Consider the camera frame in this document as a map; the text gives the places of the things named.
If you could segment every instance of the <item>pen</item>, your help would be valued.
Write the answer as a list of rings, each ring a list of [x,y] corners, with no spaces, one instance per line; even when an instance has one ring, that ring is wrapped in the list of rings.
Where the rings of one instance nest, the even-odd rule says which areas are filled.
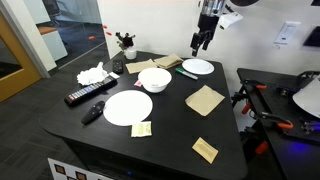
[[[181,68],[176,68],[176,71],[177,71],[178,73],[180,73],[180,74],[183,74],[183,75],[185,75],[185,76],[188,76],[189,78],[192,78],[192,79],[194,79],[194,80],[198,80],[198,77],[197,77],[197,76],[195,76],[195,75],[193,75],[193,74],[190,74],[190,73],[188,73],[187,71],[185,71],[185,70],[183,70],[183,69],[181,69]]]

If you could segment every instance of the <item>crumpled napkin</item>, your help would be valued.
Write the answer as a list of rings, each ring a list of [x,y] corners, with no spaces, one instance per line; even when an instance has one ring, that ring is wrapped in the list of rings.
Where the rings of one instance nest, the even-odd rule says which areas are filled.
[[[90,85],[93,83],[101,82],[109,76],[108,72],[103,70],[103,63],[99,62],[98,66],[86,71],[81,71],[77,75],[78,83],[82,85]]]

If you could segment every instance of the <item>light switch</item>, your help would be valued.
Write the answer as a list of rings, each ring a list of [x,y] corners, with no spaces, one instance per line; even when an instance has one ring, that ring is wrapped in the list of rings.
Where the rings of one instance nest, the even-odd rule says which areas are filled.
[[[275,40],[275,44],[288,44],[300,22],[286,21]]]

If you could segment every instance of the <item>white plate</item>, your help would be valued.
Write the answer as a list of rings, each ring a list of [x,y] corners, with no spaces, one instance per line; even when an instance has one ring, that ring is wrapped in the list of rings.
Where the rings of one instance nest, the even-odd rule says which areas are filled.
[[[103,115],[114,125],[130,126],[146,119],[152,105],[151,98],[141,91],[122,91],[107,100]]]
[[[187,59],[183,61],[182,67],[194,74],[210,74],[214,71],[214,66],[202,59]]]

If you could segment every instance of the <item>black remote control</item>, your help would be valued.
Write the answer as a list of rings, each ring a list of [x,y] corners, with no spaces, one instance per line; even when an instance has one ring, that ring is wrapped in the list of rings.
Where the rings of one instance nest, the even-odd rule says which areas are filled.
[[[90,110],[87,112],[87,114],[82,118],[81,122],[84,125],[89,124],[90,122],[94,121],[99,117],[104,108],[105,102],[104,101],[99,101],[95,105],[93,105]]]
[[[123,73],[123,62],[120,59],[113,60],[112,62],[112,71],[116,74]]]
[[[64,101],[69,106],[73,106],[83,102],[84,100],[98,94],[100,90],[112,88],[117,84],[117,80],[110,75],[102,82],[90,84],[64,98]]]

